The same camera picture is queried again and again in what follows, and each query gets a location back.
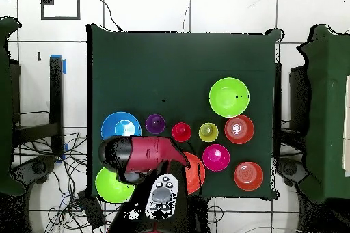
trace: yellow cup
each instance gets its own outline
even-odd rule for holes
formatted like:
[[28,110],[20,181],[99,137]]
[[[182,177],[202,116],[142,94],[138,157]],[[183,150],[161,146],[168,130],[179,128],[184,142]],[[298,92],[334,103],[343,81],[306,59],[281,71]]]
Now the yellow cup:
[[206,143],[211,143],[217,139],[219,135],[219,130],[216,125],[211,122],[206,122],[205,124],[200,126],[199,136],[202,141]]

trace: floor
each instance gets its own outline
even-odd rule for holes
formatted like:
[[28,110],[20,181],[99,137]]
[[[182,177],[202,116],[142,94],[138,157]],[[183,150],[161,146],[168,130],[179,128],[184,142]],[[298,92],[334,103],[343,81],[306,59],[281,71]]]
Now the floor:
[[[292,67],[304,64],[296,47],[305,42],[311,26],[327,23],[337,33],[350,28],[349,0],[103,0],[110,7],[113,19],[124,31],[191,31],[193,33],[264,33],[280,28],[285,37],[280,47],[282,63],[282,119],[290,119],[288,74]],[[76,16],[77,0],[55,0],[45,7],[45,16]],[[100,0],[80,0],[80,20],[41,20],[40,0],[0,0],[0,16],[18,18],[23,26],[9,37],[11,58],[22,66],[21,112],[49,111],[49,57],[61,55],[66,60],[64,74],[64,133],[66,142],[86,136],[86,34],[85,24],[95,23],[109,30],[117,27],[109,10]],[[48,122],[46,113],[25,114],[21,124],[29,126]],[[86,142],[77,155],[86,159]],[[14,165],[31,157],[32,151],[22,146]],[[290,152],[283,147],[283,152]],[[66,159],[70,165],[73,159]],[[84,166],[72,170],[76,190],[86,186]],[[55,164],[58,179],[51,174],[43,185],[33,188],[30,217],[34,233],[44,233],[55,211],[63,209],[59,191],[68,191],[67,173],[63,163]],[[275,177],[278,199],[211,200],[208,212],[212,233],[295,233],[298,220],[297,194]],[[102,204],[107,220],[116,213],[115,205]],[[87,221],[79,217],[81,225]],[[77,228],[70,220],[70,227]],[[108,225],[91,230],[65,228],[60,233],[105,233]]]

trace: pink bowl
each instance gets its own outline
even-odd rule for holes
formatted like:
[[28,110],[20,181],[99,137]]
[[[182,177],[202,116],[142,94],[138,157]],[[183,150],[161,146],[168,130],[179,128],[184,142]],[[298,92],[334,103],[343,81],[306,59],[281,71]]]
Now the pink bowl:
[[224,146],[215,143],[204,150],[203,163],[211,171],[222,171],[230,163],[230,153]]

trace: green bowl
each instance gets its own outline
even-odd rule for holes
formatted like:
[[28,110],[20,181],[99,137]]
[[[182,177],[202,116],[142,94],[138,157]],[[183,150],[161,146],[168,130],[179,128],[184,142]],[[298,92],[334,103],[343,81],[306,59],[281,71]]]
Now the green bowl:
[[109,203],[127,202],[135,190],[134,185],[117,181],[117,173],[102,168],[96,177],[98,194]]
[[215,113],[233,118],[245,111],[249,104],[249,90],[239,79],[226,77],[214,83],[209,92],[209,103]]

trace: small bowl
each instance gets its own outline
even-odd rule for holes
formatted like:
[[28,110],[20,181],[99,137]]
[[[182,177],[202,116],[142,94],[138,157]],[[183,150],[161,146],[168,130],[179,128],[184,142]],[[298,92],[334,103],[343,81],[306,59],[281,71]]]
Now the small bowl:
[[203,163],[213,172],[222,171],[230,163],[230,153],[224,146],[215,143],[204,150]]
[[187,181],[187,192],[188,194],[192,194],[196,192],[200,186],[203,185],[205,180],[205,168],[202,161],[196,157],[194,154],[190,154],[189,152],[183,152],[184,155],[189,160],[189,168],[185,168],[186,171],[186,181]]
[[109,203],[127,202],[135,190],[134,185],[117,180],[117,173],[102,168],[95,180],[97,193]]
[[184,122],[178,122],[172,128],[172,137],[175,141],[178,141],[179,143],[188,141],[191,137],[191,134],[191,127]]
[[239,79],[226,77],[218,80],[209,92],[209,104],[215,113],[224,118],[233,118],[245,111],[250,95]]
[[219,129],[216,125],[211,122],[206,122],[205,124],[200,126],[200,130],[198,131],[200,139],[205,141],[206,143],[211,143],[217,139],[219,135]]
[[225,124],[225,136],[231,143],[247,143],[253,134],[253,122],[245,115],[230,118]]
[[139,121],[130,113],[119,111],[109,115],[102,123],[101,137],[107,139],[114,135],[141,135]]
[[240,189],[253,191],[263,183],[264,173],[257,163],[243,162],[236,167],[233,178]]
[[146,120],[146,129],[148,132],[153,135],[158,135],[164,131],[165,128],[165,120],[159,114],[152,114]]

